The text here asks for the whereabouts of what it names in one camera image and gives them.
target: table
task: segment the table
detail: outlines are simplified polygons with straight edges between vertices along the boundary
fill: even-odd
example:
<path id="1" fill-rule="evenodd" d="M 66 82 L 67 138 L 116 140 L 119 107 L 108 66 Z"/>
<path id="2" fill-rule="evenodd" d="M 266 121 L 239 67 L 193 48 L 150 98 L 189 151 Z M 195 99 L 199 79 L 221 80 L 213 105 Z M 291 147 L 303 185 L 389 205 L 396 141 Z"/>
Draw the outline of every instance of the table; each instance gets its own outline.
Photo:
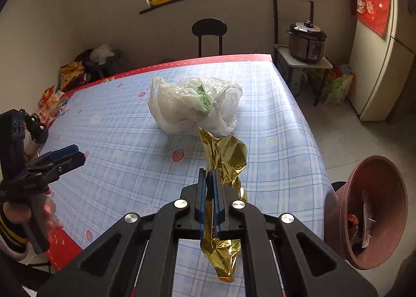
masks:
<path id="1" fill-rule="evenodd" d="M 50 237 L 47 255 L 55 267 L 62 268 L 125 213 L 152 214 L 179 198 L 205 167 L 199 138 L 166 135 L 157 127 L 147 106 L 155 76 L 238 82 L 243 96 L 233 135 L 248 148 L 240 179 L 249 202 L 274 216 L 291 212 L 323 238 L 324 206 L 336 196 L 309 126 L 270 55 L 205 57 L 134 70 L 68 94 L 69 110 L 52 125 L 42 153 L 76 143 L 87 160 L 51 185 L 64 224 L 64 231 Z M 184 157 L 174 162 L 179 148 Z M 199 241 L 180 240 L 173 296 L 244 295 L 238 263 L 235 281 L 223 283 Z"/>
<path id="2" fill-rule="evenodd" d="M 325 69 L 324 76 L 322 78 L 321 84 L 320 84 L 319 89 L 318 89 L 317 94 L 316 94 L 315 102 L 313 103 L 314 106 L 317 106 L 318 102 L 321 98 L 322 91 L 324 90 L 324 86 L 327 82 L 327 77 L 328 77 L 329 70 L 332 69 L 332 64 L 325 57 L 323 57 L 317 63 L 299 61 L 299 60 L 295 59 L 290 54 L 288 47 L 277 47 L 277 48 L 275 48 L 275 63 L 276 64 L 278 63 L 278 55 L 282 56 L 284 61 L 289 66 L 289 75 L 288 75 L 288 80 L 287 80 L 288 87 L 290 87 L 290 84 L 292 83 L 293 68 Z"/>

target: tiled floor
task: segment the tiled floor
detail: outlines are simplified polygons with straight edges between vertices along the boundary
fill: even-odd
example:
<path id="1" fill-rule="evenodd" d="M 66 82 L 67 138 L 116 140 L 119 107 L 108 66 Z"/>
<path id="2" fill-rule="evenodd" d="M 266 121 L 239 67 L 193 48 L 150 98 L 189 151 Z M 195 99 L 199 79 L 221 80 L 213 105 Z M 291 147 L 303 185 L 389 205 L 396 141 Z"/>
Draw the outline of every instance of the tiled floor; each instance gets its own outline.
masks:
<path id="1" fill-rule="evenodd" d="M 46 255 L 43 253 L 41 255 L 35 255 L 29 262 L 28 264 L 40 264 L 40 263 L 47 263 L 48 262 L 48 258 L 46 257 Z M 49 272 L 49 268 L 47 265 L 42 265 L 39 267 L 35 267 L 36 269 L 39 270 L 43 270 L 46 271 L 47 273 Z M 51 267 L 51 273 L 55 274 L 56 270 L 54 269 L 54 267 Z"/>
<path id="2" fill-rule="evenodd" d="M 348 100 L 338 107 L 313 107 L 313 97 L 305 89 L 297 101 L 315 136 L 331 182 L 346 181 L 359 161 L 374 154 L 394 162 L 404 178 L 408 219 L 403 237 L 384 264 L 359 271 L 376 287 L 379 296 L 384 296 L 403 259 L 416 246 L 416 115 L 394 125 L 361 122 Z"/>

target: chair backrest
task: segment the chair backrest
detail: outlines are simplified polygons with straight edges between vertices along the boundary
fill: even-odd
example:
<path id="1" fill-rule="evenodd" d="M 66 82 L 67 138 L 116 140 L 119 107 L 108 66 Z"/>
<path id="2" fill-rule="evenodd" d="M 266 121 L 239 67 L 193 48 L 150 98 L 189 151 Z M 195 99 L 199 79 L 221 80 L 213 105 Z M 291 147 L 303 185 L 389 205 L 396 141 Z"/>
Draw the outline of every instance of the chair backrest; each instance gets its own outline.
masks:
<path id="1" fill-rule="evenodd" d="M 218 19 L 201 19 L 192 26 L 192 33 L 198 37 L 198 56 L 202 56 L 202 36 L 215 35 L 219 37 L 219 55 L 223 54 L 223 35 L 227 32 L 227 25 Z"/>

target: striped sleeve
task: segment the striped sleeve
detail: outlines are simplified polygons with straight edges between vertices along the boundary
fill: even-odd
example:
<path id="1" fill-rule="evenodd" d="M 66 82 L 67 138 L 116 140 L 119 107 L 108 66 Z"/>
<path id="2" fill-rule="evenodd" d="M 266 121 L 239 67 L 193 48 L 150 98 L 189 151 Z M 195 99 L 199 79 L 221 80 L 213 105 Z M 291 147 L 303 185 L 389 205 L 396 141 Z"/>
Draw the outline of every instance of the striped sleeve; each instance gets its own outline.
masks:
<path id="1" fill-rule="evenodd" d="M 21 224 L 10 222 L 0 204 L 0 250 L 14 260 L 23 260 L 27 255 L 28 238 Z"/>

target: yellow bag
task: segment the yellow bag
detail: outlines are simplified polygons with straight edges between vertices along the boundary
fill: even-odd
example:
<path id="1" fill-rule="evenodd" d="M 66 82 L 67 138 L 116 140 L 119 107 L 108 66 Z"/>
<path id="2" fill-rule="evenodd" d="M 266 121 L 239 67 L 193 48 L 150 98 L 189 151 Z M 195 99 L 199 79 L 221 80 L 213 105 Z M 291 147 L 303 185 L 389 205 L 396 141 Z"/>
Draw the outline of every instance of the yellow bag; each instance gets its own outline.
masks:
<path id="1" fill-rule="evenodd" d="M 67 92 L 84 83 L 84 71 L 82 62 L 71 62 L 59 69 L 60 89 Z"/>

